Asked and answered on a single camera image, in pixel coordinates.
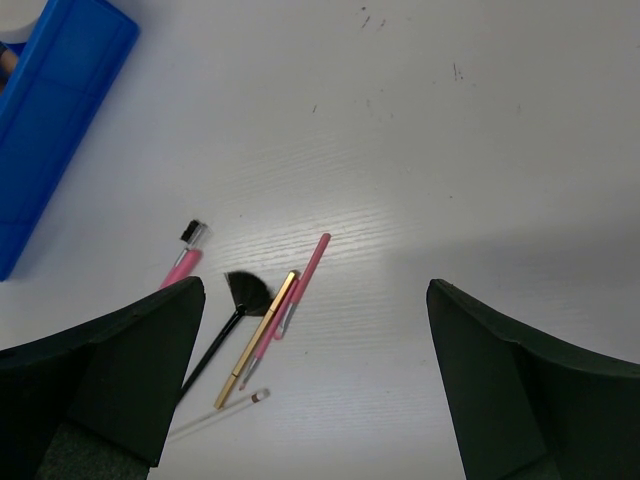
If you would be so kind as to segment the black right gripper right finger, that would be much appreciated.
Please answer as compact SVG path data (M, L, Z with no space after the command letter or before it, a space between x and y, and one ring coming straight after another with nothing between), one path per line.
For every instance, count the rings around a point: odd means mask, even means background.
M468 479L636 479L639 366L510 318L451 283L426 292Z

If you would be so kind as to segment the round cream powder puff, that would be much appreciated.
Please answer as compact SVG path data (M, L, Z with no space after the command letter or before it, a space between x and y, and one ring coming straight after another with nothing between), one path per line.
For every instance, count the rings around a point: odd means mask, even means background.
M0 41L26 43L46 3L46 0L0 0Z

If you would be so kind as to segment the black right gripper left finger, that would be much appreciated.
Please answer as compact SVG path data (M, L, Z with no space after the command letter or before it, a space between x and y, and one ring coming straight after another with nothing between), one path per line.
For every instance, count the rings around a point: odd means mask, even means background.
M4 479L145 479L158 466L205 306L188 277L1 352Z

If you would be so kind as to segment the white thin makeup pencil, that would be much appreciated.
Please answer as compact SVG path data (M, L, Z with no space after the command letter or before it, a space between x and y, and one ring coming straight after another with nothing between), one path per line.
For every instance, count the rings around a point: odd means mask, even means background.
M246 408L258 404L271 396L271 392L267 388L256 390L253 393L232 402L230 405L220 410L212 410L204 415L197 417L186 424L176 427L169 431L167 441L173 442L185 436L191 435L209 424L221 421L227 417L234 415Z

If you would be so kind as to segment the pink brow comb brush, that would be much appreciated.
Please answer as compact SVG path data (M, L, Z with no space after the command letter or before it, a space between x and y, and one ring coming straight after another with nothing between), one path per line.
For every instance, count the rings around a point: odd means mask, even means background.
M203 247L209 237L210 229L206 223L198 219L193 219L189 222L180 237L180 240L184 243L184 248L159 289L164 289L192 274L203 257Z

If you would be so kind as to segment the long pink makeup brush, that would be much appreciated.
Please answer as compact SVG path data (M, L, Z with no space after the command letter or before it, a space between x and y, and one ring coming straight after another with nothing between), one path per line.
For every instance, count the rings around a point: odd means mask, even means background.
M299 279L299 283L297 284L297 286L293 291L291 299L286 303L286 310L284 312L284 317L280 321L276 329L276 332L274 334L275 340L281 340L286 334L286 331L295 313L295 310L297 309L330 240L331 240L330 233L323 233L322 236L320 237L311 258Z

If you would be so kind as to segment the blue divided plastic bin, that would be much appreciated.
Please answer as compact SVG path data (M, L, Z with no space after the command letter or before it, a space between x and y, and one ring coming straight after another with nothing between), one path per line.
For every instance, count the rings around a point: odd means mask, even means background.
M139 35L108 1L49 1L1 95L7 280Z

